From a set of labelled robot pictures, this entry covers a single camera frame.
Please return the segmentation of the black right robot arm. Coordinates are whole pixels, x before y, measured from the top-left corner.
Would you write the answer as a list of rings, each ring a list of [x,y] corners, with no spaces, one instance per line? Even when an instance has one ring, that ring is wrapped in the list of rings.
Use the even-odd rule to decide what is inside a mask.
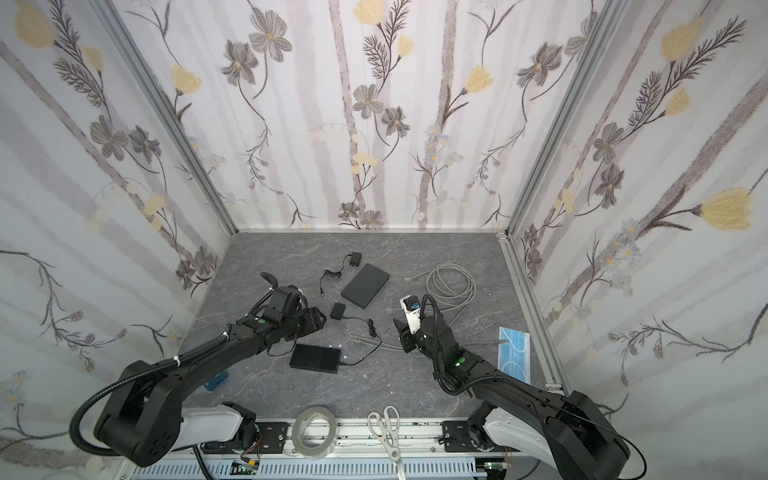
[[[518,380],[461,346],[435,299],[409,295],[396,320],[404,352],[432,364],[448,395],[472,394],[481,404],[466,433],[478,449],[510,447],[555,468],[564,479],[619,479],[636,446],[619,434],[585,394],[551,393]]]

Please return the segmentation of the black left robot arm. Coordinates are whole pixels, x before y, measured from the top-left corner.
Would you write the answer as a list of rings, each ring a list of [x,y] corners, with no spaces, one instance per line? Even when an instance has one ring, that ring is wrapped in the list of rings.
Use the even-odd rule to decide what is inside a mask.
[[[296,341],[323,329],[327,317],[302,291],[281,286],[273,275],[261,277],[270,290],[239,320],[212,340],[154,364],[136,361],[119,379],[102,388],[75,411],[69,437],[95,456],[122,456],[149,466],[181,443],[186,398],[227,368],[269,350],[282,340]]]

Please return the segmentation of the black ribbed network switch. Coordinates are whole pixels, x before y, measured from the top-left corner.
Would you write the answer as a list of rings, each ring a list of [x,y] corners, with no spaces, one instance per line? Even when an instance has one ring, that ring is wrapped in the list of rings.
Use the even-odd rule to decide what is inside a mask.
[[[293,369],[336,374],[342,351],[338,348],[297,344],[289,360]]]

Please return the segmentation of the black power adapter with cable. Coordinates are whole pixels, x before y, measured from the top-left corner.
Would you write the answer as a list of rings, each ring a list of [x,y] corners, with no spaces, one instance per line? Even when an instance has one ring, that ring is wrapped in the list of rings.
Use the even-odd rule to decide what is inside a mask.
[[[362,363],[363,361],[365,361],[373,353],[375,353],[383,344],[383,339],[379,336],[372,319],[370,318],[365,319],[359,316],[347,316],[345,312],[346,312],[346,306],[343,303],[336,302],[331,308],[330,316],[334,320],[359,320],[363,322],[366,325],[366,328],[368,330],[368,336],[370,340],[377,341],[377,343],[373,346],[372,350],[366,353],[361,359],[354,362],[344,362],[344,361],[341,362],[342,366],[356,366]]]

